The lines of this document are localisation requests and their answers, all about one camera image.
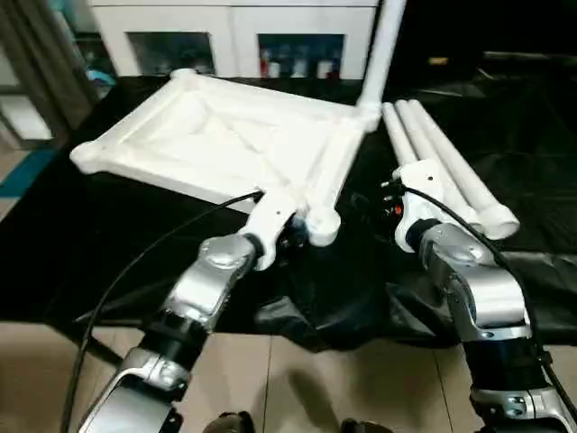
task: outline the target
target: tiled floor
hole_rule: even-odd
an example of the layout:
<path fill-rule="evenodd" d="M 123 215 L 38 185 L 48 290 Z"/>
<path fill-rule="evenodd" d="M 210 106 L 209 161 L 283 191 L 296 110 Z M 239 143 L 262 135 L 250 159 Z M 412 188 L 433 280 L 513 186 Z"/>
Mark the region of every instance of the tiled floor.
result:
<path fill-rule="evenodd" d="M 0 179 L 24 152 L 0 157 Z M 0 198 L 0 219 L 14 205 Z M 99 329 L 120 355 L 140 332 Z M 577 401 L 577 348 L 553 348 L 555 370 Z M 44 326 L 0 324 L 0 433 L 57 433 L 75 347 Z M 111 367 L 89 358 L 75 421 Z M 460 348 L 432 351 L 373 341 L 349 353 L 312 355 L 282 337 L 211 336 L 179 411 L 193 433 L 220 413 L 248 410 L 259 433 L 332 432 L 345 418 L 396 433 L 470 433 L 480 426 L 468 401 Z"/>
<path fill-rule="evenodd" d="M 27 154 L 28 152 L 25 151 L 0 153 L 0 181 L 2 181 Z M 0 198 L 0 221 L 2 221 L 2 218 L 12 209 L 16 201 L 18 201 L 16 198 Z"/>

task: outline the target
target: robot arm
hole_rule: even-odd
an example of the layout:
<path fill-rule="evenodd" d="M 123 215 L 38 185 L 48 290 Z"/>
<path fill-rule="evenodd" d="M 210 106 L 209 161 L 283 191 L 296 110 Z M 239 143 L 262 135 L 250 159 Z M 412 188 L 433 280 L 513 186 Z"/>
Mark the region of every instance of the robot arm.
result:
<path fill-rule="evenodd" d="M 434 171 L 424 170 L 430 161 L 415 164 L 421 164 L 417 170 L 409 164 L 395 177 L 442 200 Z M 545 378 L 518 281 L 485 245 L 421 200 L 404 194 L 396 239 L 405 251 L 418 253 L 434 285 L 444 291 L 483 431 L 577 433 L 575 420 Z"/>
<path fill-rule="evenodd" d="M 274 262 L 279 234 L 296 211 L 288 193 L 268 192 L 239 233 L 200 245 L 197 260 L 180 276 L 141 343 L 124 358 L 80 433 L 180 430 L 182 417 L 173 402 L 184 396 L 234 284 Z"/>

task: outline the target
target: white pvc pipe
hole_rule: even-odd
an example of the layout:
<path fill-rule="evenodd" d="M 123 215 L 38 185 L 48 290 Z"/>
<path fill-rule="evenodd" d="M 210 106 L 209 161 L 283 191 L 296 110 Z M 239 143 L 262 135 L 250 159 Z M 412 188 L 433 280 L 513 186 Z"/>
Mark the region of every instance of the white pvc pipe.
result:
<path fill-rule="evenodd" d="M 395 106 L 419 159 L 433 160 L 438 163 L 439 176 L 441 177 L 441 183 L 443 184 L 444 203 L 465 221 L 471 224 L 476 230 L 482 231 L 483 227 L 480 223 L 477 212 L 475 212 L 475 209 L 470 207 L 465 201 L 463 194 L 461 194 L 461 191 L 455 185 L 453 178 L 451 178 L 446 167 L 439 158 L 439 155 L 435 151 L 435 147 L 433 147 L 433 144 L 429 142 L 425 131 L 417 121 L 417 117 L 411 111 L 408 102 L 400 100 L 395 103 Z"/>
<path fill-rule="evenodd" d="M 390 60 L 397 43 L 398 28 L 405 12 L 406 0 L 385 0 L 372 45 L 367 75 L 359 98 L 360 106 L 375 106 L 380 111 L 382 92 L 389 75 Z"/>
<path fill-rule="evenodd" d="M 411 162 L 417 162 L 417 156 L 410 141 L 405 134 L 403 125 L 398 119 L 395 107 L 386 102 L 382 105 L 382 117 L 387 126 L 387 132 L 389 133 L 390 143 L 397 157 L 398 165 L 410 164 Z"/>
<path fill-rule="evenodd" d="M 519 221 L 513 212 L 497 201 L 421 103 L 411 100 L 409 105 L 419 123 L 423 125 L 444 166 L 479 214 L 485 235 L 489 239 L 503 239 L 513 235 L 519 229 Z"/>

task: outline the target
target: curtain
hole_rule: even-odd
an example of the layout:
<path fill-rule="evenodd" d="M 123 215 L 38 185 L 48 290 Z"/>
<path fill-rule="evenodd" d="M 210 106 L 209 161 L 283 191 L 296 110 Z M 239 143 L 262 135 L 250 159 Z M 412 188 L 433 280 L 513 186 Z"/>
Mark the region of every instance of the curtain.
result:
<path fill-rule="evenodd" d="M 97 102 L 48 0 L 0 0 L 0 41 L 26 95 L 65 143 Z"/>

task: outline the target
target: black plastic sheet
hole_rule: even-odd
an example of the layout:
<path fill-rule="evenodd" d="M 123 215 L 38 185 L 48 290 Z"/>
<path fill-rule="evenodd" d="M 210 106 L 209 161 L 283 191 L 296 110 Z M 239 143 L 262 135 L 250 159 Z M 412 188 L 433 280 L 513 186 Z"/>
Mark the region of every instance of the black plastic sheet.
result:
<path fill-rule="evenodd" d="M 96 138 L 162 80 L 121 81 L 77 132 Z M 359 87 L 300 81 L 260 83 L 354 103 Z M 577 84 L 568 78 L 452 83 L 418 97 L 521 230 L 501 247 L 523 276 L 550 344 L 577 341 Z M 143 247 L 207 209 L 207 203 L 107 173 L 84 176 L 66 149 L 0 225 L 4 320 L 66 324 L 96 305 Z M 359 150 L 338 203 L 343 225 L 326 248 L 280 252 L 266 272 L 237 287 L 219 322 L 226 332 L 283 335 L 311 351 L 355 348 L 384 337 L 411 345 L 457 342 L 440 291 L 414 254 L 392 242 L 380 184 L 396 162 L 383 125 Z M 213 214 L 148 254 L 111 298 L 103 323 L 137 323 L 153 313 L 196 258 L 199 243 L 238 230 L 246 216 Z"/>

